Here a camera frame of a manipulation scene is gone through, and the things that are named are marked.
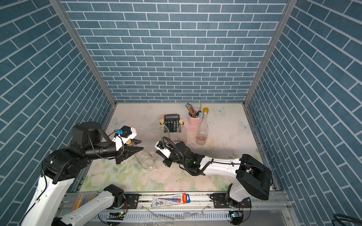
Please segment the clear glass bottle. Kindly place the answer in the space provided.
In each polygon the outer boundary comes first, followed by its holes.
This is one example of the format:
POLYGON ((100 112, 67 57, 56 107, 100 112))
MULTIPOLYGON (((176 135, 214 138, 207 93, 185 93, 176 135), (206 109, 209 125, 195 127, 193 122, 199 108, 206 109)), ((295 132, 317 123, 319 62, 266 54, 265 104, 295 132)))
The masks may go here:
POLYGON ((133 156, 138 164, 145 170, 152 171, 156 168, 156 161, 148 150, 143 149, 133 156))

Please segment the short corked glass bottle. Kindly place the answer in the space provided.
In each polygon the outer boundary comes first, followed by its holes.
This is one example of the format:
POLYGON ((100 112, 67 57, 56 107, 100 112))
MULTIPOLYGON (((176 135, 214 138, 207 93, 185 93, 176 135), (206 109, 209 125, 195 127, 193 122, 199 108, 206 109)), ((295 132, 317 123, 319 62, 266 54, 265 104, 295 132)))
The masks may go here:
POLYGON ((160 134, 160 138, 167 137, 168 139, 170 139, 170 131, 169 131, 168 127, 166 126, 164 119, 161 119, 159 121, 159 134, 160 134))

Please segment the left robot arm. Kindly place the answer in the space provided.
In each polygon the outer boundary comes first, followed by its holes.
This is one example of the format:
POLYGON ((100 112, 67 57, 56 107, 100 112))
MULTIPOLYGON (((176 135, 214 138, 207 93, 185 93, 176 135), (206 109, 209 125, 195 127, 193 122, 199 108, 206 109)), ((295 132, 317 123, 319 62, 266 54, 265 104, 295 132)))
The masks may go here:
POLYGON ((71 144, 50 153, 43 161, 36 192, 19 225, 83 226, 106 209, 126 211, 128 200, 123 189, 111 184, 79 209, 62 217, 56 216, 67 190, 92 160, 115 160, 120 164, 143 150, 130 145, 133 141, 141 143, 136 135, 135 128, 123 126, 110 139, 97 122, 76 124, 71 144))

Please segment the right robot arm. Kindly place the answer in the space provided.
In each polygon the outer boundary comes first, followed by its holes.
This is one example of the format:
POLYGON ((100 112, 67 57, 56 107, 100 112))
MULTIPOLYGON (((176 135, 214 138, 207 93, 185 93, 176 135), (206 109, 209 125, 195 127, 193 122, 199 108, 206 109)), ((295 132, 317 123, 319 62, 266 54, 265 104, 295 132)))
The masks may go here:
POLYGON ((156 142, 155 148, 167 167, 177 163, 194 177, 218 175, 235 179, 228 185, 225 196, 231 207, 251 196, 264 201, 269 199, 272 171, 248 154, 239 159, 216 159, 194 153, 183 142, 174 143, 167 137, 156 142))

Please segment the corked glass bottle red label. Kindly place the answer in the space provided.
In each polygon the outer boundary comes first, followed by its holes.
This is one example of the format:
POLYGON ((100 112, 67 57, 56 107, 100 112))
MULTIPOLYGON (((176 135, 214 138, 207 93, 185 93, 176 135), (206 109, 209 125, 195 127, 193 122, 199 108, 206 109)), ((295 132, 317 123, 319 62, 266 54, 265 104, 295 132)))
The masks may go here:
POLYGON ((184 121, 179 120, 179 128, 177 130, 177 140, 183 143, 187 142, 187 128, 185 127, 184 121))

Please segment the tall gold-capped glass bottle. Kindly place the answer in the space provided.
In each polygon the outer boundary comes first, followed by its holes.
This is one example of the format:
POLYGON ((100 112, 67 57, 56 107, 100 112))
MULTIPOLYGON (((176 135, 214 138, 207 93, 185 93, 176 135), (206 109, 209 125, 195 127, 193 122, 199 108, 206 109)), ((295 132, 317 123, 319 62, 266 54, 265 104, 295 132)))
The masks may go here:
POLYGON ((196 134, 196 143, 201 146, 206 143, 208 138, 208 113, 209 109, 205 107, 203 109, 202 120, 196 134))

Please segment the black desk calculator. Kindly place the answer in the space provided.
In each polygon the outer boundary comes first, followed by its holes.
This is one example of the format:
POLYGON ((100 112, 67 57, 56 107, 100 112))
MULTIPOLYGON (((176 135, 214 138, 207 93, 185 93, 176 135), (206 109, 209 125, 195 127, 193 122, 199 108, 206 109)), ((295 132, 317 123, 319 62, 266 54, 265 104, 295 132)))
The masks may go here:
POLYGON ((178 131, 179 126, 180 126, 179 120, 180 120, 179 114, 164 115, 165 125, 169 129, 170 133, 174 133, 174 132, 178 131))

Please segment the pink metal pen bucket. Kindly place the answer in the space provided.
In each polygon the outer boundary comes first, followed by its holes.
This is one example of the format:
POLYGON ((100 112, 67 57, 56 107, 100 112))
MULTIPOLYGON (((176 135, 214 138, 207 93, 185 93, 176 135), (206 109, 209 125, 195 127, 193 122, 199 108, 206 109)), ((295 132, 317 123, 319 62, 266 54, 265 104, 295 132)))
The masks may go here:
POLYGON ((191 113, 188 113, 188 126, 191 130, 197 130, 202 120, 202 111, 198 109, 196 115, 192 117, 191 113))

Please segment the pens in bucket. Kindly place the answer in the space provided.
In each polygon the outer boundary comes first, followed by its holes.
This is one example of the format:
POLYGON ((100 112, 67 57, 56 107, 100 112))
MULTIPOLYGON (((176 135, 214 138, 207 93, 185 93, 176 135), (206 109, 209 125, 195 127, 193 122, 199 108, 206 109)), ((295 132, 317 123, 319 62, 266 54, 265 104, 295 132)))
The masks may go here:
POLYGON ((192 118, 198 118, 201 116, 201 111, 194 108, 192 103, 188 102, 186 105, 186 108, 188 109, 189 116, 192 118))

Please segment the coloured highlighter pack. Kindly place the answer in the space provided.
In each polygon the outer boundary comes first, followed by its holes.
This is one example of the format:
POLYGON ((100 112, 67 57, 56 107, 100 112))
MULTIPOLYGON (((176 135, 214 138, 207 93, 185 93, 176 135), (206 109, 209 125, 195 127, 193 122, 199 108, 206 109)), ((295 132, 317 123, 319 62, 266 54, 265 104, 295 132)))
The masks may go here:
POLYGON ((98 192, 81 192, 81 193, 79 193, 79 195, 73 205, 72 211, 75 211, 75 210, 79 209, 80 207, 82 207, 83 205, 87 204, 92 199, 94 199, 97 195, 98 195, 98 192))

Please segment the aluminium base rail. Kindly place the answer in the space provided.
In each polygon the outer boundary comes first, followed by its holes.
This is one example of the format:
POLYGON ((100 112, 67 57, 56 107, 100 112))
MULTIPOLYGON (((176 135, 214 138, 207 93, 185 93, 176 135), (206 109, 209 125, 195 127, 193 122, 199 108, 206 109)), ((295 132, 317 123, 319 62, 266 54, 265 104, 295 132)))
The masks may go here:
POLYGON ((285 192, 272 191, 269 200, 251 197, 233 202, 226 192, 124 193, 123 206, 108 205, 103 194, 68 193, 57 217, 69 225, 90 222, 120 226, 156 223, 173 225, 177 221, 228 221, 232 225, 286 225, 297 221, 285 192))

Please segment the aluminium corner post left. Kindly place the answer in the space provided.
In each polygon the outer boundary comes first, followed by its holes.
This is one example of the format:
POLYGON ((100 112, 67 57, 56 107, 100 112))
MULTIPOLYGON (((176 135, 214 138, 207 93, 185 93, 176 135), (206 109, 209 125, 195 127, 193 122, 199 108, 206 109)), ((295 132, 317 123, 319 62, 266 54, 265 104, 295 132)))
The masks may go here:
POLYGON ((111 94, 109 88, 107 87, 104 79, 102 78, 98 68, 96 67, 93 59, 91 58, 84 42, 82 41, 80 35, 78 34, 75 26, 73 25, 69 15, 67 14, 63 4, 61 1, 58 0, 49 0, 51 6, 55 10, 57 16, 63 23, 65 29, 69 33, 70 37, 72 38, 73 42, 75 43, 76 47, 78 48, 79 52, 83 56, 87 66, 90 68, 91 72, 93 73, 95 79, 98 81, 99 85, 101 86, 102 90, 104 91, 106 97, 108 98, 110 104, 113 107, 117 106, 117 102, 115 101, 113 95, 111 94))

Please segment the aluminium corner post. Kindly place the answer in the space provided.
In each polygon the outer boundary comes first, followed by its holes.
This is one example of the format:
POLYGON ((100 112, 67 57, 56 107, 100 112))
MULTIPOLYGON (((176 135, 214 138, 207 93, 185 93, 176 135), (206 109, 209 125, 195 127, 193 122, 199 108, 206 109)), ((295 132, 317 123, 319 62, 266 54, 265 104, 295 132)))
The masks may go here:
POLYGON ((57 16, 63 23, 65 29, 69 33, 70 37, 72 38, 73 42, 75 43, 76 47, 78 48, 79 52, 83 56, 87 66, 90 68, 91 72, 93 73, 95 79, 98 81, 99 85, 101 86, 102 90, 104 91, 106 97, 108 98, 110 104, 113 107, 117 106, 117 102, 115 101, 113 95, 111 94, 109 88, 107 87, 104 79, 102 78, 98 68, 96 67, 93 59, 91 58, 84 42, 82 41, 80 35, 78 34, 75 26, 73 25, 69 15, 67 14, 63 4, 61 1, 58 0, 49 0, 51 6, 55 10, 57 16))
POLYGON ((258 83, 260 82, 263 73, 266 69, 267 64, 269 63, 269 60, 273 54, 273 51, 282 35, 282 32, 287 24, 287 21, 289 20, 291 13, 296 5, 298 1, 297 0, 290 0, 287 2, 284 11, 281 15, 280 21, 278 22, 276 29, 274 31, 274 34, 271 38, 271 41, 267 47, 267 50, 263 56, 263 60, 255 74, 255 77, 251 83, 250 89, 246 95, 245 101, 244 101, 244 106, 248 106, 249 103, 251 102, 252 96, 258 86, 258 83))

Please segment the aluminium corner post right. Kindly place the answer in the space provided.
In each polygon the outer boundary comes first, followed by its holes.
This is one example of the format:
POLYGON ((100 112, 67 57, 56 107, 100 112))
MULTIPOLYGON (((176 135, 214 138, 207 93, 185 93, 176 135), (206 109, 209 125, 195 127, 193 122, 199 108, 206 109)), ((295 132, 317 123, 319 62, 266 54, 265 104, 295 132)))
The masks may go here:
POLYGON ((296 5, 298 1, 297 0, 290 0, 287 2, 284 11, 281 15, 280 21, 278 22, 276 29, 274 31, 274 34, 271 38, 271 41, 267 47, 267 50, 263 56, 263 60, 255 74, 255 77, 251 83, 250 89, 246 95, 245 101, 244 101, 244 106, 248 106, 249 103, 251 102, 252 96, 258 86, 258 83, 260 82, 263 73, 266 69, 267 64, 269 63, 269 60, 273 54, 273 51, 282 35, 282 32, 287 24, 287 21, 289 20, 291 13, 296 5))

